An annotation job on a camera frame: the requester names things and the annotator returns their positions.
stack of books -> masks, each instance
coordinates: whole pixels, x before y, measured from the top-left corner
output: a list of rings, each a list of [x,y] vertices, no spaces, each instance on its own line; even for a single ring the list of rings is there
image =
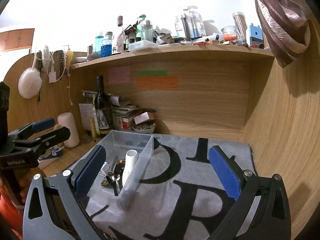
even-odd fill
[[[139,115],[137,105],[127,104],[124,107],[112,106],[113,122],[116,130],[132,130],[134,118]]]

clear plastic box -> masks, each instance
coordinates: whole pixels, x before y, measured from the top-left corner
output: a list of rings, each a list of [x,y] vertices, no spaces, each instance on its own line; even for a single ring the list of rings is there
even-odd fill
[[[114,195],[113,189],[101,186],[101,182],[104,179],[101,175],[96,177],[88,193],[88,196],[101,206],[116,205],[122,210],[127,210],[148,161],[153,154],[153,135],[112,130],[98,145],[102,145],[106,149],[107,163],[112,163],[116,156],[120,160],[125,159],[128,150],[136,150],[139,154],[137,163],[118,196]]]
[[[151,49],[151,48],[157,48],[157,47],[158,45],[151,41],[136,41],[134,43],[128,44],[129,51],[136,51],[140,49]]]

pink sticky note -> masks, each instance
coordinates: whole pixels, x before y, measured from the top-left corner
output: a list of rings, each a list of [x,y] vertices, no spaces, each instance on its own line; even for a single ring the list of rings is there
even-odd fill
[[[109,69],[109,84],[130,83],[130,67],[114,67]]]

pink box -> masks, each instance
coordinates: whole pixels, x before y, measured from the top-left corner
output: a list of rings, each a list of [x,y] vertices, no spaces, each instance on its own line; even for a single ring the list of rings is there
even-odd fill
[[[149,113],[149,112],[145,112],[143,114],[140,114],[140,115],[137,115],[135,118],[134,118],[134,122],[136,124],[139,124],[139,123],[142,123],[142,122],[146,122],[146,121],[150,121],[150,120],[154,120],[155,117],[153,116],[152,113]]]

gray cloth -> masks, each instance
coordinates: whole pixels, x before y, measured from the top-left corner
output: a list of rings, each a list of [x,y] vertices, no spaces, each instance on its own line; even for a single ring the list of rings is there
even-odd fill
[[[161,146],[154,150],[142,177],[145,180],[139,184],[129,210],[121,211],[116,206],[107,206],[93,221],[98,228],[118,240],[207,239],[234,203],[234,199],[226,195],[207,161],[208,149],[219,145],[228,157],[235,156],[235,161],[243,170],[254,172],[250,147],[244,143],[223,140],[160,134],[154,137]],[[148,180],[161,175],[169,166],[171,168],[166,172],[166,181],[163,182],[161,177]],[[247,230],[258,201],[255,199],[238,235]],[[92,215],[103,206],[103,199],[90,199],[86,211]]]

